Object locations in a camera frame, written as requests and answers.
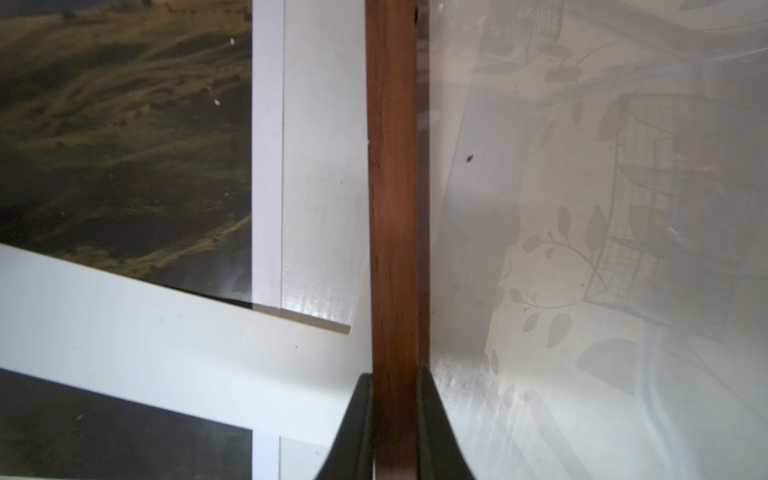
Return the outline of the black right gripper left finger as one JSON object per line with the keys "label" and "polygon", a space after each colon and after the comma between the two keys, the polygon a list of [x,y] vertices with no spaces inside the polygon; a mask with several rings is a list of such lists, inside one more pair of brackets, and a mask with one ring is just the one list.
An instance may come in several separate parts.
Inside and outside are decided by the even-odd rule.
{"label": "black right gripper left finger", "polygon": [[373,381],[362,374],[317,480],[371,480],[373,478]]}

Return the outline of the brown wooden picture frame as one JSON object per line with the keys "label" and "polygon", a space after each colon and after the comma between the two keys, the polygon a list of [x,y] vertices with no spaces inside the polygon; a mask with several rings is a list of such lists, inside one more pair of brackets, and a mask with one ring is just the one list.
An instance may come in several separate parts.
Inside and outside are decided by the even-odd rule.
{"label": "brown wooden picture frame", "polygon": [[365,4],[374,463],[417,476],[419,177],[413,1]]}

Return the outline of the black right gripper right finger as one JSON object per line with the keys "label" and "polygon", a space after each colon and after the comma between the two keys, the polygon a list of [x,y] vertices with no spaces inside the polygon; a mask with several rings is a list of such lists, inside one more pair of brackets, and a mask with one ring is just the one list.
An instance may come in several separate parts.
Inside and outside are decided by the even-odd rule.
{"label": "black right gripper right finger", "polygon": [[433,376],[421,367],[417,376],[418,478],[472,480]]}

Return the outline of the white passe-partout mat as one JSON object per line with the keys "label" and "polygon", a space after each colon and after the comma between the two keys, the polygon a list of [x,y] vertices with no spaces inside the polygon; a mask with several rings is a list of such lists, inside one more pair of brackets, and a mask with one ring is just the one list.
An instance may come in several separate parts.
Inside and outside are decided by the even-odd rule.
{"label": "white passe-partout mat", "polygon": [[249,304],[1,240],[1,373],[248,430],[248,479],[310,479],[358,375],[344,359],[370,364],[364,5],[248,2]]}

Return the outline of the mountain landscape photo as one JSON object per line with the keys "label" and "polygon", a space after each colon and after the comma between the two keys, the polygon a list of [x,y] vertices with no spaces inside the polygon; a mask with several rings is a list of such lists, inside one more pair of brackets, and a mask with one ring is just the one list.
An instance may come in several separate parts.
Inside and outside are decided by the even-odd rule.
{"label": "mountain landscape photo", "polygon": [[[5,1],[1,240],[251,298],[252,5]],[[3,370],[1,472],[248,479],[250,431]]]}

